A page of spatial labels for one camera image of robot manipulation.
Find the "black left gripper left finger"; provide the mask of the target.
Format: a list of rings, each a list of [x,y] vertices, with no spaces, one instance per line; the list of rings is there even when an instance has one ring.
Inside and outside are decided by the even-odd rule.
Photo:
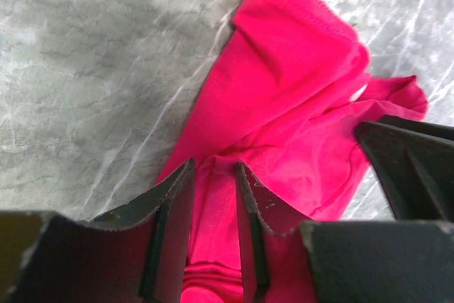
[[[178,302],[195,173],[189,159],[90,221],[55,211],[3,211],[1,301]]]

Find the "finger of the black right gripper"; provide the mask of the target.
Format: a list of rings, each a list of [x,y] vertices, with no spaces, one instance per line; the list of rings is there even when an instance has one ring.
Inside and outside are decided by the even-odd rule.
[[[453,128],[382,116],[354,136],[397,220],[453,220]]]

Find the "red t shirt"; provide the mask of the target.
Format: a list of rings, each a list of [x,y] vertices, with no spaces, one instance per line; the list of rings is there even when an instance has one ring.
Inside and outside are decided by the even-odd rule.
[[[305,216],[339,219],[368,169],[353,137],[384,115],[420,121],[414,76],[374,78],[351,26],[322,0],[243,0],[161,177],[196,163],[183,302],[243,302],[235,170]]]

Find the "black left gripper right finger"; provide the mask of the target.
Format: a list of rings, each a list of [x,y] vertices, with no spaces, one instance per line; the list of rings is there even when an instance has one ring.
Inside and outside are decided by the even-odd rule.
[[[236,165],[247,302],[452,302],[453,225],[307,218]]]

